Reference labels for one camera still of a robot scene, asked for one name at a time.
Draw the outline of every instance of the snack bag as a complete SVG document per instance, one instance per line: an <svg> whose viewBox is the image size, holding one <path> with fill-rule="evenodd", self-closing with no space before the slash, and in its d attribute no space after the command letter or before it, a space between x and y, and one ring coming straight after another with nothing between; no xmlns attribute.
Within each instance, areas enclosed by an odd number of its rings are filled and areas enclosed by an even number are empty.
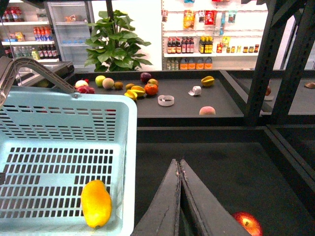
<svg viewBox="0 0 315 236"><path fill-rule="evenodd" d="M206 19L206 11L205 10L200 10L199 12L198 12L198 14L199 14L199 22L200 23L204 23L205 22L205 19Z"/></svg>
<svg viewBox="0 0 315 236"><path fill-rule="evenodd" d="M223 47L228 47L229 43L230 43L231 37L229 36L224 36L222 38L222 46Z"/></svg>
<svg viewBox="0 0 315 236"><path fill-rule="evenodd" d="M229 11L228 12L228 22L229 23L235 23L236 13L237 13L237 11Z"/></svg>
<svg viewBox="0 0 315 236"><path fill-rule="evenodd" d="M216 18L217 18L217 11L215 10L206 11L205 25L215 25Z"/></svg>
<svg viewBox="0 0 315 236"><path fill-rule="evenodd" d="M192 10L185 10L184 11L184 21L183 21L184 29L193 29L194 28L195 14L196 14L196 12L194 12Z"/></svg>
<svg viewBox="0 0 315 236"><path fill-rule="evenodd" d="M167 22L168 10L161 10L162 22Z"/></svg>
<svg viewBox="0 0 315 236"><path fill-rule="evenodd" d="M25 38L22 32L15 32L15 37L18 42L25 42Z"/></svg>

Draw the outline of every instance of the white tape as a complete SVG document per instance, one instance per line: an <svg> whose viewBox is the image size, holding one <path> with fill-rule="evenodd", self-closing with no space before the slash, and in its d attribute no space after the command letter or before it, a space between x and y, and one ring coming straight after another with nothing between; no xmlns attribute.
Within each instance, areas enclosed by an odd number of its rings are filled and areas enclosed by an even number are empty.
<svg viewBox="0 0 315 236"><path fill-rule="evenodd" d="M164 106L164 107L169 107L169 106L172 106L175 102L175 99L173 96L170 96L170 95L160 95L158 98L157 98L157 101L158 103L161 105L161 106Z"/></svg>
<svg viewBox="0 0 315 236"><path fill-rule="evenodd" d="M201 94L201 87L200 86L194 86L192 88L192 90L190 90L188 92L189 95L191 96L197 96L197 95L200 95Z"/></svg>

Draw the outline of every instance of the glass door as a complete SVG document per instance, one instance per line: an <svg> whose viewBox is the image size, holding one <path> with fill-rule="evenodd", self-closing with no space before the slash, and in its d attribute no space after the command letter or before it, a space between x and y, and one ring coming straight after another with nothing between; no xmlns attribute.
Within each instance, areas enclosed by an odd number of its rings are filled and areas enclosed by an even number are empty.
<svg viewBox="0 0 315 236"><path fill-rule="evenodd" d="M76 72L93 72L94 65L84 67L88 57L86 49L89 48L85 40L91 35L87 25L91 22L88 3L49 1L47 4L62 60L73 62Z"/></svg>

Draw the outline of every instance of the dark tray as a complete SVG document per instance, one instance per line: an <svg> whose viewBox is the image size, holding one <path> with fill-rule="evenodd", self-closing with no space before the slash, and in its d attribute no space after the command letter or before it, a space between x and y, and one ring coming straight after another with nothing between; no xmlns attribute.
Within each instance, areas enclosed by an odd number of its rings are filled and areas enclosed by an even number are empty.
<svg viewBox="0 0 315 236"><path fill-rule="evenodd" d="M315 235L315 183L266 127L140 127L136 158L135 224L171 160L184 158L229 213L253 214L264 236Z"/></svg>
<svg viewBox="0 0 315 236"><path fill-rule="evenodd" d="M238 85L249 94L252 85L253 71L227 71ZM281 85L283 71L273 71L271 76L271 96L272 101L264 101L263 114L269 116L276 102L277 94ZM315 89L304 87L305 83L315 81L315 71L304 71L299 87L292 102L288 123L314 123L315 118Z"/></svg>
<svg viewBox="0 0 315 236"><path fill-rule="evenodd" d="M140 81L141 72L102 73L106 77L121 81L124 84L133 83L144 86ZM140 97L137 101L138 126L217 126L242 125L244 103L241 103L236 83L235 89L220 71L154 71L150 72L159 81L159 92L155 96ZM80 79L89 79L90 86L97 94L123 95L126 90L105 90L98 88L95 77L101 73L76 73L68 82L72 85ZM213 87L203 87L201 79L212 75L215 80ZM201 86L200 96L190 96L188 92L193 86ZM162 107L158 104L159 95L172 95L175 104ZM204 106L216 109L216 115L200 116L199 110Z"/></svg>
<svg viewBox="0 0 315 236"><path fill-rule="evenodd" d="M268 127L315 180L315 125L270 125Z"/></svg>

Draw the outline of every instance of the green leaves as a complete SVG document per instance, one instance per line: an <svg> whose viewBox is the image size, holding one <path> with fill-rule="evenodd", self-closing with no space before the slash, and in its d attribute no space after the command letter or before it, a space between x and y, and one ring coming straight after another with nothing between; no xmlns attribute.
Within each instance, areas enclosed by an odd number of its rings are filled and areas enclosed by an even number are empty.
<svg viewBox="0 0 315 236"><path fill-rule="evenodd" d="M88 24L93 30L86 44L92 48L87 49L85 66L95 64L95 72L105 72L132 71L141 68L141 64L152 65L141 59L145 54L137 53L141 49L139 45L151 43L132 32L135 27L130 25L133 20L127 13L114 11L114 21L109 19L107 11L100 11L98 15L102 19Z"/></svg>

